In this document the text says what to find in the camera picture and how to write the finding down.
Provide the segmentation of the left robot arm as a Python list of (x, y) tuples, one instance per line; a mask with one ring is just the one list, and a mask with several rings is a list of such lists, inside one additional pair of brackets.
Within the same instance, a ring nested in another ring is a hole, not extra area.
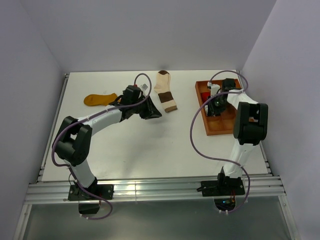
[(53, 156), (64, 161), (74, 178), (76, 192), (86, 200), (105, 194), (88, 164), (92, 137), (101, 130), (139, 115), (143, 120), (162, 117), (152, 99), (136, 86), (129, 85), (106, 109), (89, 117), (66, 117), (52, 145)]

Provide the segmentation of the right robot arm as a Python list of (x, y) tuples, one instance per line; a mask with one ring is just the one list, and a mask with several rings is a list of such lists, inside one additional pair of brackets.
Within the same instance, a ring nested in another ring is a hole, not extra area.
[(242, 167), (248, 161), (254, 146), (267, 136), (269, 107), (251, 99), (242, 89), (237, 88), (232, 78), (224, 79), (221, 85), (209, 81), (207, 88), (211, 96), (218, 94), (205, 106), (208, 117), (221, 116), (228, 106), (236, 110), (233, 125), (235, 142), (229, 157), (235, 164), (225, 163), (219, 174), (220, 180), (216, 183), (217, 191), (227, 195), (234, 187), (240, 186)]

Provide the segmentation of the cream brown sock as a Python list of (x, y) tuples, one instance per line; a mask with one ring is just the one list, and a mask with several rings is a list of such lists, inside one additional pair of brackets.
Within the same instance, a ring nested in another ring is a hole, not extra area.
[(166, 70), (160, 70), (156, 74), (156, 84), (153, 88), (157, 93), (160, 103), (166, 113), (170, 113), (178, 109), (170, 90), (171, 75)]

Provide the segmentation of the white black striped sock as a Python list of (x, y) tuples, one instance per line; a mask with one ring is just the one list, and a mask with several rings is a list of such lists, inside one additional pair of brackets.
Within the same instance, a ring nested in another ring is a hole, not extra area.
[(205, 111), (206, 116), (209, 116), (209, 107), (208, 107), (208, 105), (204, 106), (204, 111)]

